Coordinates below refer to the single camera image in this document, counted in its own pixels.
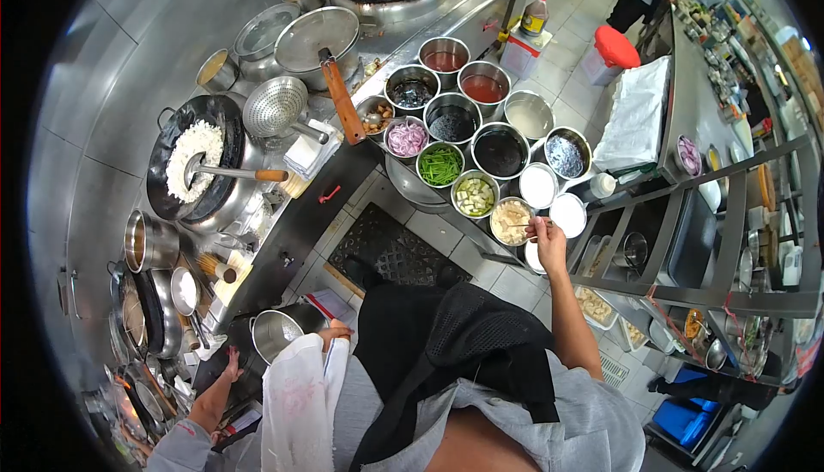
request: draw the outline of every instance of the red sauce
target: red sauce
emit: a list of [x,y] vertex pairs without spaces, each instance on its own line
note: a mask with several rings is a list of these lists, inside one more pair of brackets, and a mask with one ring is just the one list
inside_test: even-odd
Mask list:
[[484,75],[472,75],[460,82],[460,87],[464,93],[472,100],[485,104],[500,102],[506,96],[506,92],[494,79]]
[[424,57],[424,65],[436,72],[454,72],[459,70],[467,61],[450,52],[432,52]]

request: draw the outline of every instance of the rubber floor mat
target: rubber floor mat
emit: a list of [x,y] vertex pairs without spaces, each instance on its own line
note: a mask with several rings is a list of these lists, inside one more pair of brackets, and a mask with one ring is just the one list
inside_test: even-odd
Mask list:
[[329,264],[357,284],[344,270],[347,255],[356,255],[370,263],[386,280],[396,284],[434,286],[435,275],[445,263],[457,268],[460,279],[472,279],[467,271],[374,203],[366,206],[328,259]]

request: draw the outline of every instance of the white cloth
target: white cloth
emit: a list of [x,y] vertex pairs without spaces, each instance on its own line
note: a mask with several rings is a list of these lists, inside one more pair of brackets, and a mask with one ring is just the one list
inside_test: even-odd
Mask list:
[[263,376],[261,470],[332,470],[332,427],[349,342],[305,334],[284,348]]
[[321,145],[301,134],[283,156],[286,165],[304,180],[310,180],[338,150],[343,140],[340,131],[318,120],[309,120],[309,126],[329,134],[329,141]]

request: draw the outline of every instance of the black trousers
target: black trousers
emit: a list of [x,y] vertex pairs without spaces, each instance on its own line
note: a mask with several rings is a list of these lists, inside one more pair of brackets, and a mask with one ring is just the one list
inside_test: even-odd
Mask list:
[[612,14],[606,19],[613,29],[625,34],[638,19],[649,12],[649,4],[643,0],[618,0]]

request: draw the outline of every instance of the stainless steel wall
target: stainless steel wall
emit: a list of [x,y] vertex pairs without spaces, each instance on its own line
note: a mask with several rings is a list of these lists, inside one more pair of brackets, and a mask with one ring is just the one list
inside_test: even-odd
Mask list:
[[[122,254],[132,209],[150,209],[143,180],[158,112],[197,93],[206,57],[275,3],[81,0],[56,43],[43,79],[27,221],[46,333],[75,392],[95,389],[101,364],[112,361],[106,263]],[[67,286],[64,306],[58,282]]]

